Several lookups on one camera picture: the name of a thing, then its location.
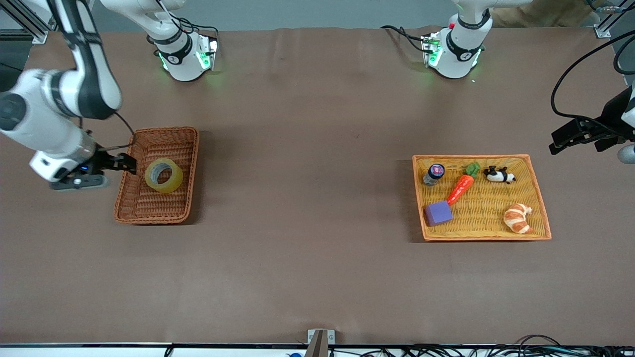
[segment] brown wicker basket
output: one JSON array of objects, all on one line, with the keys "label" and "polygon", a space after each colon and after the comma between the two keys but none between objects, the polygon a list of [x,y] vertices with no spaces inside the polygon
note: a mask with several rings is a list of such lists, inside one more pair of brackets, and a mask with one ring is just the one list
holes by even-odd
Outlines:
[{"label": "brown wicker basket", "polygon": [[[481,172],[472,187],[452,206],[454,219],[429,227],[425,222],[427,205],[444,201],[452,192],[459,177],[471,163],[479,163]],[[440,163],[445,166],[445,175],[432,187],[423,184],[428,168]],[[542,201],[540,187],[533,171],[529,155],[414,155],[412,164],[415,174],[417,205],[421,229],[427,241],[532,241],[551,239],[547,211]],[[507,185],[490,182],[483,170],[490,165],[508,167],[517,181]],[[533,208],[527,215],[527,223],[534,228],[532,234],[512,232],[503,221],[503,215],[514,203],[524,203]]]},{"label": "brown wicker basket", "polygon": [[[137,174],[123,173],[115,202],[115,220],[125,224],[183,222],[192,206],[198,131],[191,126],[148,128],[137,130],[135,136],[137,141],[128,148],[128,154],[137,159]],[[158,193],[145,183],[146,168],[159,158],[171,159],[183,170],[183,183],[169,194]],[[159,179],[167,177],[169,173],[162,173]]]}]

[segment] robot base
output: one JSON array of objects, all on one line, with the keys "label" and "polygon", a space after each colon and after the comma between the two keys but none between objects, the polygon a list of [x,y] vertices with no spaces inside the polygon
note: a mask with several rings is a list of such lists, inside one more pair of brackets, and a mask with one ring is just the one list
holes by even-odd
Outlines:
[{"label": "robot base", "polygon": [[[210,41],[207,36],[193,32],[188,34],[192,38],[192,43],[196,44],[192,46],[190,52],[183,58],[182,63],[172,64],[171,58],[163,58],[163,69],[168,71],[172,78],[181,82],[190,82],[200,77],[205,71],[212,71],[214,68],[214,61],[216,59],[217,40]],[[199,51],[199,46],[206,47],[204,50]]]},{"label": "robot base", "polygon": [[431,34],[430,37],[422,37],[422,49],[432,51],[432,53],[424,52],[424,63],[426,67],[433,68],[443,77],[462,78],[470,73],[470,70],[476,65],[481,50],[478,50],[473,56],[470,54],[468,60],[459,60],[446,45],[449,33],[450,29],[445,28]]}]

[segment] black cable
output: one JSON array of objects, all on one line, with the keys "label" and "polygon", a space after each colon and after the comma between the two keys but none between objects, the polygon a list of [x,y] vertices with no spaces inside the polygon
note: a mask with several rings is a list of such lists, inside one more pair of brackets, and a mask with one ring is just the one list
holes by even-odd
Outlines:
[{"label": "black cable", "polygon": [[7,67],[7,68],[10,68],[10,69],[15,69],[15,70],[16,70],[16,71],[18,71],[18,72],[22,72],[22,70],[21,70],[21,69],[19,69],[18,67],[14,67],[14,66],[12,66],[12,65],[4,64],[4,63],[2,63],[2,62],[0,62],[0,65],[3,65],[3,66],[5,66],[5,67]]},{"label": "black cable", "polygon": [[391,25],[385,25],[385,26],[381,26],[380,29],[386,29],[386,30],[393,30],[395,32],[397,32],[398,34],[402,35],[403,37],[405,37],[408,42],[410,42],[410,44],[416,48],[418,51],[424,52],[424,53],[432,53],[431,50],[424,50],[423,48],[417,46],[414,42],[412,42],[412,40],[416,40],[416,41],[421,41],[421,37],[417,37],[417,36],[413,36],[409,33],[406,32],[406,29],[402,27],[397,28],[395,26],[391,26]]},{"label": "black cable", "polygon": [[596,11],[598,9],[597,7],[593,6],[593,0],[585,0],[585,2],[591,9],[593,9],[593,11]]},{"label": "black cable", "polygon": [[126,144],[126,145],[102,147],[102,148],[99,149],[99,151],[110,151],[110,150],[115,150],[115,149],[124,149],[125,147],[132,146],[132,145],[134,145],[135,142],[137,142],[137,135],[135,134],[135,131],[132,130],[132,127],[130,126],[130,124],[128,124],[128,122],[118,112],[115,112],[115,115],[118,116],[119,119],[121,119],[121,121],[128,127],[128,130],[132,134],[132,141],[130,142],[130,144]]},{"label": "black cable", "polygon": [[[622,4],[619,7],[622,7],[626,3],[626,1],[627,0],[622,1]],[[632,3],[631,5],[629,5],[627,8],[622,10],[621,13],[625,13],[625,12],[631,11],[633,9],[635,9],[635,3]]]},{"label": "black cable", "polygon": [[613,57],[613,68],[620,74],[624,74],[626,76],[631,75],[631,74],[635,74],[635,71],[625,71],[620,67],[620,56],[622,55],[622,52],[624,52],[624,50],[626,49],[626,47],[628,47],[629,44],[631,44],[631,42],[635,41],[635,36],[629,38],[628,40],[626,40],[626,42],[624,44],[622,44],[622,46],[619,48],[619,50],[617,50],[617,52],[615,52],[615,57]]},{"label": "black cable", "polygon": [[409,349],[403,350],[404,354],[407,354],[409,357],[416,357]]},{"label": "black cable", "polygon": [[186,30],[183,29],[183,26],[181,26],[180,24],[177,24],[176,21],[174,21],[175,17],[174,15],[172,15],[171,12],[169,12],[168,10],[166,10],[167,8],[164,8],[164,4],[161,2],[161,0],[155,0],[157,2],[157,4],[159,5],[159,7],[161,7],[162,11],[166,11],[168,14],[170,14],[170,20],[172,21],[172,23],[174,24],[174,26],[176,26],[181,32],[183,32],[184,34],[191,34],[192,31],[187,32]]},{"label": "black cable", "polygon": [[490,350],[490,352],[487,354],[486,357],[494,357],[496,355],[498,355],[499,353],[501,353],[502,351],[505,351],[506,349],[511,349],[512,347],[506,344],[497,344],[495,346],[493,346]]},{"label": "black cable", "polygon": [[542,354],[557,353],[557,354],[565,354],[567,356],[589,357],[588,354],[572,351],[570,349],[565,349],[565,348],[557,347],[557,346],[533,346],[533,347],[529,347],[528,349],[532,351],[540,351]]},{"label": "black cable", "polygon": [[552,339],[551,337],[549,337],[547,335],[538,335],[538,334],[523,336],[520,339],[518,339],[517,342],[520,342],[520,346],[522,346],[523,344],[526,344],[529,340],[536,339],[536,338],[547,340],[547,341],[555,344],[556,346],[561,346],[560,342]]},{"label": "black cable", "polygon": [[359,357],[370,357],[373,353],[381,353],[383,352],[381,349],[378,351],[370,351],[363,354],[360,354]]},{"label": "black cable", "polygon": [[218,39],[218,29],[214,26],[203,26],[203,25],[197,25],[192,23],[190,20],[184,18],[184,17],[176,17],[174,14],[170,14],[172,15],[173,18],[176,18],[178,21],[180,21],[181,23],[185,24],[186,26],[190,27],[192,30],[196,29],[196,30],[200,30],[200,29],[212,29],[214,30],[214,33],[216,35],[216,39]]},{"label": "black cable", "polygon": [[[420,351],[423,354],[428,354],[430,357],[464,357],[459,350],[450,346],[414,344],[410,348],[416,351]],[[446,349],[456,352],[457,356],[452,356],[448,351],[446,351]]]},{"label": "black cable", "polygon": [[394,354],[392,354],[392,352],[390,352],[387,348],[382,348],[382,352],[388,357],[397,357]]},{"label": "black cable", "polygon": [[361,354],[359,354],[359,353],[355,353],[355,352],[348,352],[348,351],[340,351],[340,350],[338,350],[338,349],[331,349],[331,354],[336,353],[336,352],[337,352],[337,353],[348,353],[348,354],[353,354],[353,355],[355,355],[355,356],[361,356]]},{"label": "black cable", "polygon": [[172,351],[174,351],[173,344],[169,345],[168,348],[165,349],[165,352],[163,353],[163,357],[170,357],[170,355],[172,355]]},{"label": "black cable", "polygon": [[[558,116],[564,117],[564,118],[572,118],[572,119],[576,119],[578,121],[587,121],[590,123],[593,123],[597,126],[602,127],[604,130],[606,130],[608,133],[611,133],[617,137],[625,137],[623,135],[623,133],[619,133],[611,128],[609,128],[608,126],[600,123],[599,121],[589,118],[587,116],[582,116],[582,115],[577,115],[577,114],[568,114],[568,113],[564,113],[558,110],[558,108],[556,107],[556,94],[558,92],[558,88],[560,88],[560,85],[562,84],[562,82],[564,81],[565,77],[567,75],[569,75],[569,73],[578,65],[580,64],[582,61],[584,61],[585,59],[589,58],[590,56],[592,56],[593,54],[599,52],[600,50],[602,50],[605,47],[608,47],[610,45],[612,45],[613,43],[616,43],[617,41],[620,41],[621,39],[627,38],[629,36],[633,36],[635,35],[635,30],[631,30],[629,32],[626,32],[625,34],[622,34],[620,36],[617,36],[614,39],[611,39],[610,41],[607,41],[603,44],[601,44],[600,46],[598,46],[597,48],[591,50],[589,53],[587,53],[586,55],[580,57],[578,60],[576,60],[573,64],[571,64],[571,66],[569,66],[569,68],[566,69],[566,71],[562,74],[562,76],[560,76],[560,78],[558,79],[558,82],[556,83],[553,91],[551,92],[551,110],[556,113]],[[628,135],[625,137],[628,140],[635,140],[635,135]]]},{"label": "black cable", "polygon": [[[620,4],[620,6],[623,6],[628,0],[622,0],[622,3]],[[609,25],[607,28],[611,28],[611,26],[613,26],[613,24],[615,23],[615,21],[619,20],[621,16],[618,16],[616,19],[614,19],[613,23],[611,25]],[[604,26],[605,23],[607,23],[609,20],[611,20],[611,18],[613,18],[612,16],[607,16],[605,17],[604,20],[602,20],[602,22],[599,23],[598,28]]]}]

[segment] brown table surface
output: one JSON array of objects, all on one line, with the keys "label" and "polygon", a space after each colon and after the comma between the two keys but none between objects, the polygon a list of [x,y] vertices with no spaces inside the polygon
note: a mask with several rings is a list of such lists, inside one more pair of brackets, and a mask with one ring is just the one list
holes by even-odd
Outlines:
[{"label": "brown table surface", "polygon": [[[223,32],[219,71],[193,83],[145,34],[103,38],[134,128],[201,131],[192,217],[117,224],[119,173],[53,192],[0,137],[1,341],[634,342],[634,168],[547,148],[566,122],[549,95],[603,42],[591,29],[493,30],[459,80],[384,30]],[[562,110],[594,116],[624,89],[612,56],[571,74]],[[72,57],[53,34],[28,66]],[[85,125],[128,140],[116,119]],[[497,153],[531,155],[553,240],[424,243],[412,155]]]}]

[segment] purple cube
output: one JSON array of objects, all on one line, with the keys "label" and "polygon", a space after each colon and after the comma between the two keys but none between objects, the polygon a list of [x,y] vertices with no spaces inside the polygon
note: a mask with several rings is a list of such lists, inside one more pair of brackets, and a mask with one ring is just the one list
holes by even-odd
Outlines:
[{"label": "purple cube", "polygon": [[433,203],[425,207],[425,217],[428,226],[436,226],[452,220],[452,211],[447,201]]}]

